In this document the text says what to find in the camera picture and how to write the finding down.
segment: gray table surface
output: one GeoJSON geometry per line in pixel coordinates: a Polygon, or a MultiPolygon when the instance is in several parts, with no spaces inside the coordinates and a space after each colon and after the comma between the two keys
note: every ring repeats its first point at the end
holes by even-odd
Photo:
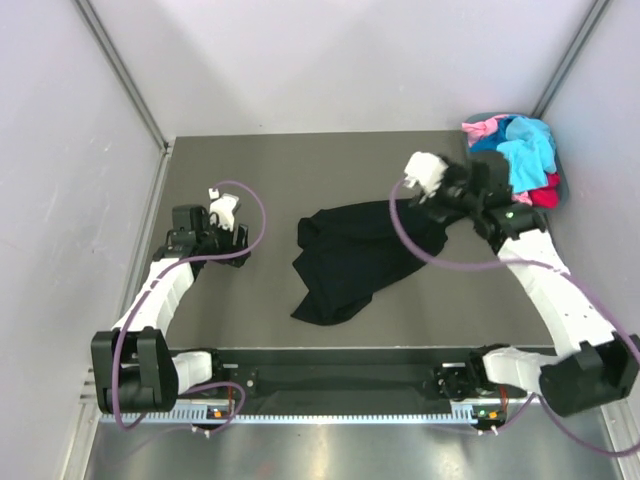
{"type": "MultiPolygon", "coordinates": [[[[240,270],[208,265],[183,298],[169,330],[173,347],[550,345],[546,328],[506,270],[462,274],[426,266],[374,295],[354,319],[317,327],[290,318],[306,294],[291,266],[300,250],[296,225],[321,208],[386,199],[415,151],[462,158],[456,132],[350,133],[179,138],[171,159],[152,250],[171,226],[171,207],[208,204],[217,181],[242,181],[263,199],[268,230],[240,270]]],[[[247,195],[239,219],[258,232],[247,195]]],[[[449,228],[443,258],[493,259],[461,222],[449,228]]],[[[610,448],[598,410],[569,419],[581,438],[610,448]]],[[[143,425],[123,433],[100,425],[87,479],[614,479],[614,461],[570,442],[532,406],[498,437],[424,426],[235,425],[211,440],[189,432],[161,435],[143,425]],[[107,465],[101,459],[107,459],[107,465]]]]}
{"type": "MultiPolygon", "coordinates": [[[[567,425],[580,438],[611,448],[598,410],[567,425]]],[[[143,425],[123,433],[100,425],[86,480],[621,478],[615,461],[571,442],[535,405],[497,437],[421,425],[235,425],[210,440],[188,431],[163,434],[129,458],[166,428],[143,425]]]]}
{"type": "MultiPolygon", "coordinates": [[[[457,273],[426,266],[374,295],[352,320],[318,327],[290,317],[306,294],[291,262],[297,223],[319,209],[384,200],[415,151],[462,159],[460,133],[392,132],[178,138],[152,235],[171,227],[171,208],[208,205],[208,188],[233,179],[267,208],[267,234],[241,269],[208,265],[182,300],[168,333],[175,347],[550,345],[544,323],[506,269],[457,273]]],[[[239,221],[258,234],[259,210],[243,200],[239,221]]],[[[448,229],[442,258],[495,257],[468,221],[448,229]]]]}

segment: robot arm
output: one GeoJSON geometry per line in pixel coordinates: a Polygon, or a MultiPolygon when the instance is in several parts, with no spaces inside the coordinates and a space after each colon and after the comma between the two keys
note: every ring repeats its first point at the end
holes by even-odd
{"type": "MultiPolygon", "coordinates": [[[[239,199],[220,195],[210,189],[211,204],[207,212],[199,205],[174,207],[173,228],[165,245],[153,255],[147,280],[133,305],[144,297],[126,334],[120,359],[119,401],[122,412],[143,413],[169,411],[178,395],[215,377],[219,360],[210,350],[196,350],[172,356],[165,336],[182,296],[194,284],[205,262],[183,263],[158,276],[182,259],[199,255],[232,253],[247,247],[248,228],[235,231],[235,213],[239,199]]],[[[226,262],[240,267],[246,254],[226,262]]],[[[133,306],[110,331],[98,332],[91,342],[98,405],[105,413],[112,411],[111,371],[116,339],[133,306]]]]}
{"type": "MultiPolygon", "coordinates": [[[[500,260],[537,260],[558,272],[558,256],[542,215],[511,201],[508,164],[497,152],[481,152],[469,168],[428,153],[414,154],[405,185],[420,186],[418,204],[437,218],[443,209],[465,212],[500,260]]],[[[638,364],[612,325],[563,277],[532,265],[508,265],[531,298],[553,340],[556,356],[507,345],[483,347],[466,362],[477,390],[506,384],[542,395],[559,415],[625,398],[638,364]]],[[[632,336],[640,344],[636,335],[632,336]]]]}

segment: black cloth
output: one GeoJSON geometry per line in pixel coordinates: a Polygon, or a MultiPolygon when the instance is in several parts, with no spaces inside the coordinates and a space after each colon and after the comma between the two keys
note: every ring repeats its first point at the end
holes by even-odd
{"type": "MultiPolygon", "coordinates": [[[[398,214],[411,239],[431,255],[447,241],[445,228],[460,218],[438,223],[421,208],[398,201],[398,214]]],[[[293,262],[309,289],[293,318],[316,325],[336,325],[351,319],[372,300],[374,292],[402,280],[425,265],[398,239],[389,202],[368,202],[320,210],[298,223],[293,262]]]]}

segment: purple cable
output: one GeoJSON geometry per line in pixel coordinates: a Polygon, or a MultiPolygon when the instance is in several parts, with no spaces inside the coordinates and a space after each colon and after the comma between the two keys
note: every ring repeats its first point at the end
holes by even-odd
{"type": "MultiPolygon", "coordinates": [[[[420,247],[418,247],[415,243],[413,243],[411,238],[409,238],[409,235],[407,234],[405,229],[402,227],[402,223],[400,222],[400,217],[398,216],[398,207],[396,205],[396,201],[398,198],[398,190],[402,184],[403,184],[402,180],[396,183],[393,189],[391,190],[391,195],[389,196],[389,212],[391,214],[391,223],[393,224],[393,228],[395,229],[396,234],[398,235],[398,238],[400,239],[400,241],[417,258],[419,258],[423,262],[428,262],[428,263],[431,263],[432,265],[436,265],[438,267],[446,268],[449,270],[456,270],[458,272],[482,272],[485,270],[493,270],[494,268],[505,267],[507,265],[526,265],[526,266],[544,268],[544,269],[556,272],[558,275],[564,277],[567,281],[569,281],[576,288],[578,288],[578,290],[580,290],[584,294],[587,300],[591,302],[591,304],[598,311],[598,313],[600,313],[600,315],[602,315],[613,326],[613,328],[618,332],[618,335],[620,336],[622,341],[631,351],[633,358],[640,365],[640,350],[638,350],[635,343],[633,343],[633,341],[631,340],[631,337],[629,337],[629,334],[626,332],[622,324],[613,316],[611,311],[600,301],[600,299],[598,299],[589,290],[589,288],[584,283],[574,278],[570,273],[557,271],[553,266],[544,262],[540,262],[538,260],[525,260],[525,259],[519,259],[519,258],[498,260],[494,262],[483,262],[483,263],[452,262],[449,260],[443,260],[443,259],[436,258],[432,255],[429,255],[427,252],[425,252],[420,247]]],[[[549,417],[551,418],[553,423],[569,438],[576,441],[578,444],[582,445],[588,450],[591,450],[594,453],[605,455],[607,457],[616,457],[616,458],[632,455],[640,451],[640,440],[635,445],[625,450],[621,450],[619,452],[611,452],[609,450],[604,450],[600,447],[596,447],[595,445],[591,445],[590,443],[587,443],[584,440],[579,439],[571,431],[569,431],[564,425],[560,423],[560,421],[556,418],[555,414],[553,414],[553,412],[551,411],[551,407],[549,407],[549,405],[546,403],[544,398],[542,397],[539,397],[539,398],[540,398],[540,403],[542,404],[542,408],[544,408],[545,412],[549,414],[549,417]]],[[[513,419],[502,426],[502,430],[504,430],[504,428],[507,425],[512,424],[513,420],[516,420],[517,418],[519,418],[520,416],[519,414],[522,413],[524,408],[528,406],[529,403],[530,402],[525,403],[525,405],[523,405],[523,407],[513,417],[513,419]]]]}
{"type": "Polygon", "coordinates": [[[132,428],[135,428],[140,424],[140,422],[145,416],[144,414],[142,414],[134,422],[130,423],[129,425],[124,424],[124,422],[122,421],[122,412],[120,411],[120,399],[118,398],[118,388],[120,385],[120,357],[122,357],[122,348],[124,346],[125,336],[127,334],[127,331],[129,330],[129,327],[131,326],[131,323],[133,322],[133,319],[136,317],[136,315],[138,314],[138,311],[140,310],[144,302],[149,297],[149,294],[151,293],[151,291],[155,288],[158,282],[166,276],[167,273],[169,273],[171,270],[176,268],[178,265],[184,265],[185,263],[191,263],[191,262],[210,261],[210,260],[211,261],[231,260],[232,258],[241,257],[249,253],[250,251],[252,251],[254,248],[256,248],[258,244],[262,241],[262,237],[264,237],[264,233],[267,228],[267,212],[265,211],[264,204],[262,203],[258,195],[253,190],[251,190],[251,188],[247,187],[245,184],[236,182],[234,180],[225,180],[223,182],[216,184],[213,188],[218,188],[222,185],[234,185],[236,187],[240,187],[243,190],[247,191],[255,199],[256,203],[258,204],[258,207],[260,207],[260,213],[262,214],[262,229],[260,230],[260,234],[258,235],[258,238],[256,238],[256,240],[251,245],[249,245],[244,250],[240,250],[239,252],[225,253],[222,255],[199,255],[196,257],[183,258],[182,260],[179,260],[176,263],[171,264],[170,266],[165,268],[162,272],[160,272],[158,277],[153,282],[151,282],[150,289],[142,294],[140,299],[136,302],[134,307],[131,309],[131,312],[129,313],[127,320],[122,325],[122,329],[120,330],[118,339],[116,340],[116,347],[113,352],[113,369],[111,371],[111,403],[113,405],[113,416],[115,418],[116,424],[123,430],[131,430],[132,428]]]}
{"type": "MultiPolygon", "coordinates": [[[[228,428],[229,425],[231,424],[231,422],[233,421],[233,419],[237,415],[240,414],[240,412],[242,411],[242,408],[244,407],[244,402],[245,402],[245,400],[247,398],[247,394],[246,394],[244,388],[242,388],[241,385],[239,385],[237,383],[234,383],[234,382],[215,382],[215,383],[208,383],[208,384],[205,384],[205,385],[200,385],[198,387],[193,387],[193,388],[187,390],[187,392],[186,392],[186,393],[196,393],[196,392],[202,392],[202,391],[205,391],[205,390],[210,390],[210,389],[220,388],[220,387],[232,387],[232,388],[235,388],[236,390],[238,390],[240,392],[240,401],[238,402],[238,405],[236,405],[236,407],[233,409],[233,413],[231,413],[227,417],[227,420],[224,423],[220,424],[220,426],[218,428],[216,428],[215,430],[207,430],[208,432],[210,432],[209,433],[209,437],[211,437],[212,435],[215,435],[217,433],[220,433],[222,430],[225,430],[226,428],[228,428]]],[[[109,461],[105,457],[104,449],[101,449],[100,460],[102,461],[103,465],[108,467],[109,470],[115,470],[117,468],[120,468],[123,463],[125,463],[131,457],[133,457],[138,452],[140,452],[140,450],[142,450],[144,447],[146,447],[150,443],[155,442],[158,438],[162,437],[163,435],[166,435],[167,433],[171,433],[171,432],[176,432],[178,430],[183,430],[183,431],[184,430],[191,430],[192,428],[197,428],[197,427],[179,425],[179,426],[170,427],[170,428],[167,428],[165,430],[162,430],[162,431],[156,433],[155,435],[152,435],[151,437],[147,438],[145,441],[141,442],[140,444],[138,444],[136,447],[134,447],[129,452],[129,454],[126,457],[121,459],[116,464],[114,464],[113,462],[109,461]]]]}

